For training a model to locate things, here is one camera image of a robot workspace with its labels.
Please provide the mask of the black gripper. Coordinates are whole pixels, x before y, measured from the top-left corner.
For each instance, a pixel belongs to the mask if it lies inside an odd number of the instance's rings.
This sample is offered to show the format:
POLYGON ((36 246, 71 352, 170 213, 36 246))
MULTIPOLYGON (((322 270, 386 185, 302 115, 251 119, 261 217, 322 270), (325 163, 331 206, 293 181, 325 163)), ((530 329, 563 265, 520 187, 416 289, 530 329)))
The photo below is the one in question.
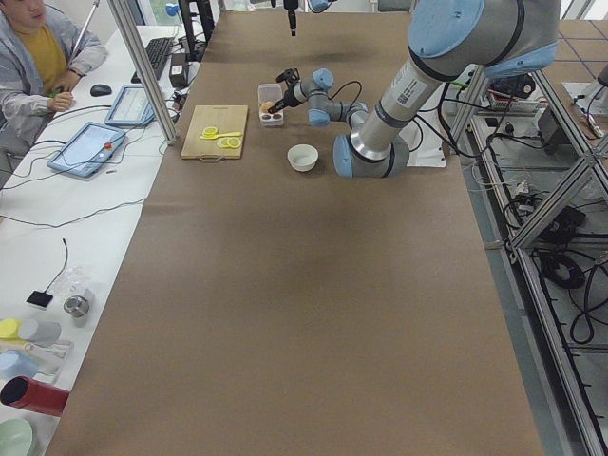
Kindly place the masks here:
POLYGON ((296 37, 296 31, 297 31, 296 11, 299 8, 299 1, 298 0, 284 0, 283 8, 287 11, 287 17, 288 17, 291 36, 296 37))
POLYGON ((301 78, 297 68, 287 68, 276 76, 277 83, 284 83, 286 90, 280 100, 268 108, 269 113, 278 113, 286 107, 298 107, 304 103, 304 94, 301 90, 301 78))

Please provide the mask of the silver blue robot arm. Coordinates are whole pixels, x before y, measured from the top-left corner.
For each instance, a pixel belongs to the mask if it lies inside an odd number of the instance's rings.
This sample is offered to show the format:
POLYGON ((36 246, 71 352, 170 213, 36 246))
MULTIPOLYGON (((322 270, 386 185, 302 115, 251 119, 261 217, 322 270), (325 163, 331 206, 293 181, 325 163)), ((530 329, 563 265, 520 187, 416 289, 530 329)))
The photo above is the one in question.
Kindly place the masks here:
MULTIPOLYGON (((371 1, 371 3, 375 6, 376 12, 412 12, 417 4, 414 0, 371 1)), ((296 12, 301 6, 308 7, 312 13, 322 13, 332 4, 333 1, 283 1, 282 5, 287 14, 291 35, 296 37, 296 12)))
POLYGON ((344 178, 386 178, 403 171, 409 147, 400 132, 442 83, 472 65, 489 78, 526 74, 550 65, 558 47, 558 1, 426 0, 417 3, 408 27, 408 60, 373 110, 328 96, 333 75, 320 68, 300 78, 295 69, 277 80, 287 89, 269 108, 307 104, 309 122, 346 122, 336 137, 333 165, 344 178))

